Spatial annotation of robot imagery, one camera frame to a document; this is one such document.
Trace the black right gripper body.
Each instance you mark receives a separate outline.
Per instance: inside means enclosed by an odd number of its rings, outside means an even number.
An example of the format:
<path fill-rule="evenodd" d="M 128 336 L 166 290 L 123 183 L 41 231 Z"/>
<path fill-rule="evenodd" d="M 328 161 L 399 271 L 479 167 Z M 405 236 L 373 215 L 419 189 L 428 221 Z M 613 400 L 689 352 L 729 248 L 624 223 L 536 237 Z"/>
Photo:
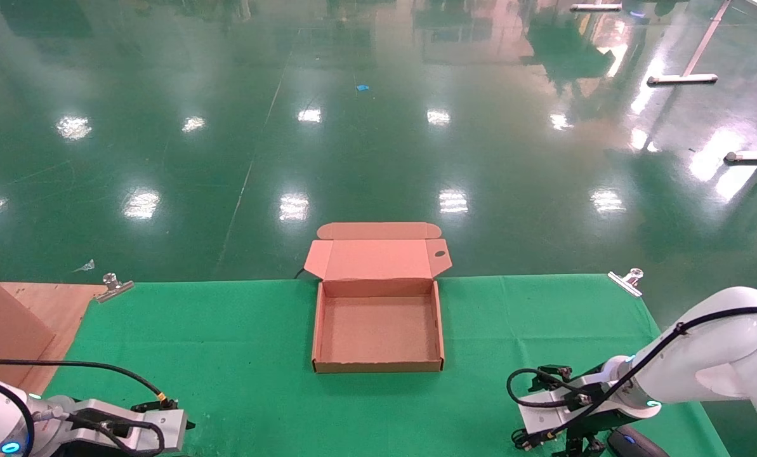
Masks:
<path fill-rule="evenodd" d="M 634 417 L 626 413 L 623 407 L 605 407 L 602 405 L 588 413 L 585 409 L 569 421 L 569 440 L 584 439 L 596 435 L 605 429 L 617 428 L 634 422 Z"/>

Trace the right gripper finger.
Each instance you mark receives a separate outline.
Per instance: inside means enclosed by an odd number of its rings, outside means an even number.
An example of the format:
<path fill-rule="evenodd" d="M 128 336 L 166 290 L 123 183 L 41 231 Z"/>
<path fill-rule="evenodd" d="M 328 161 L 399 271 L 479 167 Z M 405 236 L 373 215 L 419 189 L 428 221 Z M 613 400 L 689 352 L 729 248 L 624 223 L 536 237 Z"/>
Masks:
<path fill-rule="evenodd" d="M 557 364 L 548 364 L 531 369 L 533 385 L 559 385 L 572 381 L 572 368 Z"/>
<path fill-rule="evenodd" d="M 607 446 L 598 439 L 596 434 L 566 433 L 564 436 L 564 448 L 559 449 L 551 456 L 602 456 Z M 547 433 L 535 434 L 529 437 L 529 449 L 535 449 L 544 443 L 557 440 L 557 436 L 549 436 Z"/>

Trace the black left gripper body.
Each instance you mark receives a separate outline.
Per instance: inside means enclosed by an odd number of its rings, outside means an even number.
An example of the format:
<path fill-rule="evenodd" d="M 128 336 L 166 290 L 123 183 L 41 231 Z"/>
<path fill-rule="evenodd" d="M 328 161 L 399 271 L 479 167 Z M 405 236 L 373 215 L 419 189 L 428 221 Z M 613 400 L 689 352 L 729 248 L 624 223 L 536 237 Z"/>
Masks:
<path fill-rule="evenodd" d="M 115 440 L 124 445 L 133 443 L 133 431 L 127 425 L 129 418 L 119 414 L 120 408 L 107 407 L 98 401 L 74 403 L 67 419 L 75 440 L 84 440 L 100 446 L 117 446 Z"/>

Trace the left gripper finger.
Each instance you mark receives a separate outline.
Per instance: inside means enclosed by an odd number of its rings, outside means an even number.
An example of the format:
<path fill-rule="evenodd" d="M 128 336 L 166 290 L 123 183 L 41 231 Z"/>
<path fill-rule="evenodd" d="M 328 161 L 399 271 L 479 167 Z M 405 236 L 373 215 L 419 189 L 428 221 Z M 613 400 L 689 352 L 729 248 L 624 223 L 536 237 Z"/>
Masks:
<path fill-rule="evenodd" d="M 163 397 L 152 402 L 138 403 L 131 407 L 133 413 L 149 413 L 149 411 L 169 411 L 178 409 L 178 400 Z"/>

